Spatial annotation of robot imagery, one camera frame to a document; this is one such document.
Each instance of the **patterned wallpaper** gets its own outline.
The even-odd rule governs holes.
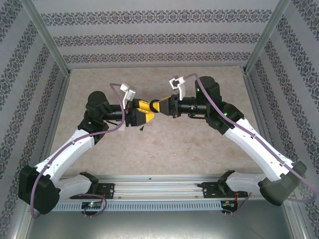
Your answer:
[[[307,165],[319,191],[319,1],[293,0],[250,72],[271,143]],[[299,198],[311,196],[301,185]],[[318,200],[300,204],[310,238],[319,238]]]
[[[73,69],[244,66],[278,0],[34,3]]]
[[[0,239],[21,201],[22,167],[42,157],[64,75],[18,0],[0,2]]]

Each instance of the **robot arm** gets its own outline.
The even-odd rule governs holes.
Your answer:
[[[201,77],[200,80],[209,96],[226,117],[261,139],[287,166],[304,176],[307,168],[301,161],[293,163],[281,155],[253,129],[235,106],[222,101],[219,85],[213,78]],[[179,90],[179,94],[152,101],[150,108],[153,112],[160,112],[173,118],[188,114],[188,117],[192,119],[205,119],[210,127],[239,145],[264,172],[263,174],[242,174],[228,171],[219,180],[220,190],[224,193],[231,190],[261,194],[270,203],[280,206],[299,185],[300,179],[284,167],[254,137],[226,121],[208,102],[197,80],[195,81],[196,98],[184,97],[185,87],[181,86],[184,83],[183,77],[175,77],[169,83],[173,90]]]
[[[121,90],[125,92],[123,103],[125,103],[126,126],[140,126],[154,117],[148,102],[133,99],[136,91],[134,87],[122,84]],[[110,105],[103,92],[96,91],[90,94],[84,119],[69,140],[35,167],[32,168],[27,165],[21,170],[18,189],[19,198],[30,204],[31,192],[36,178],[46,166],[48,168],[45,169],[41,176],[34,194],[34,208],[41,214],[49,213],[60,199],[82,193],[96,194],[98,179],[87,172],[82,172],[76,177],[65,180],[60,180],[60,178],[84,152],[97,144],[104,134],[83,136],[107,131],[109,126],[106,121],[121,119],[122,111],[120,105]],[[75,139],[80,137],[83,137],[83,139],[75,141]],[[49,161],[70,142],[72,144],[57,155],[54,161],[48,165]]]

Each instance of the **beige floor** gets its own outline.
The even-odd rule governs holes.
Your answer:
[[[257,128],[239,67],[76,69],[72,72],[52,152],[83,119],[91,92],[103,91],[111,104],[117,104],[109,83],[126,83],[138,88],[136,98],[151,101],[175,94],[168,80],[191,73],[212,76],[220,84],[223,100],[234,104]],[[186,83],[186,89],[187,96],[195,95],[194,80]],[[156,114],[143,131],[130,127],[105,135],[66,174],[81,171],[94,175],[220,174],[230,169],[261,172],[239,146],[205,121],[189,119],[187,115],[173,119]]]

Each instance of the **metal corner post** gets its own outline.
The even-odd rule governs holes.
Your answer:
[[[53,37],[51,36],[48,28],[46,27],[40,13],[36,9],[33,0],[21,0],[21,3],[26,10],[27,14],[31,18],[33,24],[38,30],[40,36],[42,37],[44,43],[48,47],[50,53],[54,57],[54,60],[63,72],[63,75],[67,75],[70,72],[61,52],[59,51],[57,45],[55,44]]]
[[[289,3],[290,0],[279,0],[275,10],[273,11],[273,14],[271,15],[263,33],[259,37],[258,42],[244,67],[246,73],[249,73],[254,67],[256,61],[258,60],[258,57],[264,49],[271,34],[275,30],[276,25],[278,24]]]
[[[260,105],[258,103],[256,92],[254,90],[254,87],[252,85],[252,81],[250,79],[250,75],[246,74],[243,71],[243,69],[242,69],[242,75],[243,75],[243,79],[244,79],[244,82],[245,82],[245,85],[246,85],[246,89],[247,89],[248,97],[249,97],[249,100],[250,100],[250,104],[251,104],[251,106],[253,108],[253,112],[254,112],[256,123],[257,123],[257,126],[258,126],[259,134],[263,138],[265,138],[268,142],[271,142],[270,141],[270,137],[269,137],[269,133],[267,131],[265,119],[263,117]]]
[[[65,95],[66,95],[66,92],[67,92],[67,89],[68,89],[68,85],[69,85],[69,82],[70,82],[71,74],[72,74],[72,71],[70,73],[66,74],[66,76],[65,76],[64,83],[63,83],[63,86],[62,86],[61,95],[60,95],[60,97],[58,99],[56,110],[55,110],[54,117],[53,117],[53,120],[52,120],[52,125],[51,125],[50,130],[49,130],[48,141],[47,141],[46,146],[44,148],[44,152],[43,152],[43,156],[42,156],[41,160],[44,160],[48,156],[50,156],[50,151],[51,151],[51,148],[52,148],[52,145],[53,145],[55,132],[56,132],[56,129],[58,127],[58,122],[59,122],[59,119],[60,119],[60,115],[61,115],[61,111],[62,111],[64,99],[65,99]]]

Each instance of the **damask pattern wall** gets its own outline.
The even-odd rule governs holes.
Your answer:
[[[64,75],[18,0],[0,1],[0,239],[21,200],[18,177],[42,156]]]
[[[306,164],[319,191],[319,0],[293,0],[250,76],[272,144]],[[311,192],[301,185],[299,198]],[[300,204],[311,238],[319,238],[318,200]]]
[[[244,66],[278,0],[36,0],[70,69]]]

